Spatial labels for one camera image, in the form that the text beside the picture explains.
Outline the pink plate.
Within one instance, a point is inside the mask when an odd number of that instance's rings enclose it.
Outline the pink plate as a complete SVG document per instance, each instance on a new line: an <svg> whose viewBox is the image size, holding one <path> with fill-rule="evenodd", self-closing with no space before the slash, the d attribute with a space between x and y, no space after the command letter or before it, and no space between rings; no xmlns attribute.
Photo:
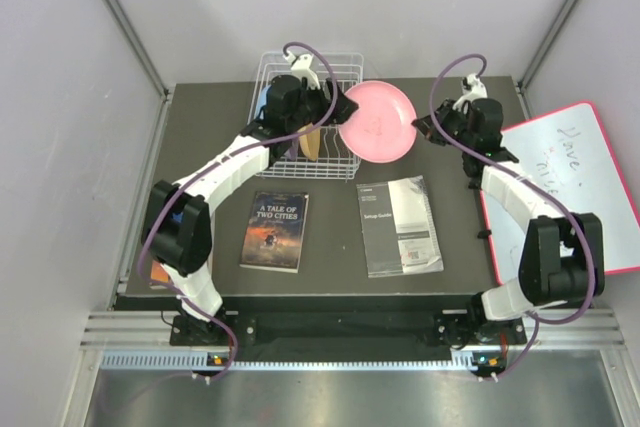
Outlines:
<svg viewBox="0 0 640 427"><path fill-rule="evenodd" d="M380 80L361 82L346 92L358 105L348 121L339 126L345 146L361 160L391 163L413 147L417 131L412 122L416 110L398 87Z"/></svg>

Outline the orange plate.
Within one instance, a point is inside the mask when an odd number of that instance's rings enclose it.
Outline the orange plate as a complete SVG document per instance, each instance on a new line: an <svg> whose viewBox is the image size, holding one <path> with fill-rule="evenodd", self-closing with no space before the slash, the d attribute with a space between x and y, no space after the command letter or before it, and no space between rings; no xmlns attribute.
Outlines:
<svg viewBox="0 0 640 427"><path fill-rule="evenodd" d="M303 155L310 161L316 162L319 158L321 146L321 129L314 129L310 133L299 137L299 146Z"/></svg>

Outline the white wire dish rack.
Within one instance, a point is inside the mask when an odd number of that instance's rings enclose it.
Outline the white wire dish rack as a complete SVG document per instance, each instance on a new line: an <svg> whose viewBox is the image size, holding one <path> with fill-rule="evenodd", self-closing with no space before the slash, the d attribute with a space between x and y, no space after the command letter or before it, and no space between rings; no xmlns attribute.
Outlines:
<svg viewBox="0 0 640 427"><path fill-rule="evenodd" d="M338 128L358 110L346 91L363 80L363 56L309 52L262 55L248 114L249 130L259 138L279 138L311 126L300 138L273 144L265 178L351 180L361 159L339 136Z"/></svg>

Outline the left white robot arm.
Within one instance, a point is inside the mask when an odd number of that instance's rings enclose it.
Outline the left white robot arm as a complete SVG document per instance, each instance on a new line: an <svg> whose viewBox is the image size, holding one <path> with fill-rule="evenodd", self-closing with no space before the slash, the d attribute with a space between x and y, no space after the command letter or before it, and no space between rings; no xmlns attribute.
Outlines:
<svg viewBox="0 0 640 427"><path fill-rule="evenodd" d="M244 182L272 167L313 125L340 125L358 110L337 82L318 89L293 75L279 75L263 90L265 100L232 144L199 171L151 189L141 243L166 270L182 309L193 317L192 331L205 343L226 334L218 313L221 295L211 278L212 216Z"/></svg>

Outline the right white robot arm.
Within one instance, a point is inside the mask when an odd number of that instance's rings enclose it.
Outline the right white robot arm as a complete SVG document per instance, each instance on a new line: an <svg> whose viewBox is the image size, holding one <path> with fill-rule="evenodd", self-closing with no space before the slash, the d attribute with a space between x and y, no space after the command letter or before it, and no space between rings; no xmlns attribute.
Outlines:
<svg viewBox="0 0 640 427"><path fill-rule="evenodd" d="M506 321L566 303L590 306L605 287L604 239L593 213L572 213L529 180L502 144L503 109L488 98L446 100L412 125L437 145L462 152L469 186L497 201L524 234L517 275L474 295L467 331L487 343Z"/></svg>

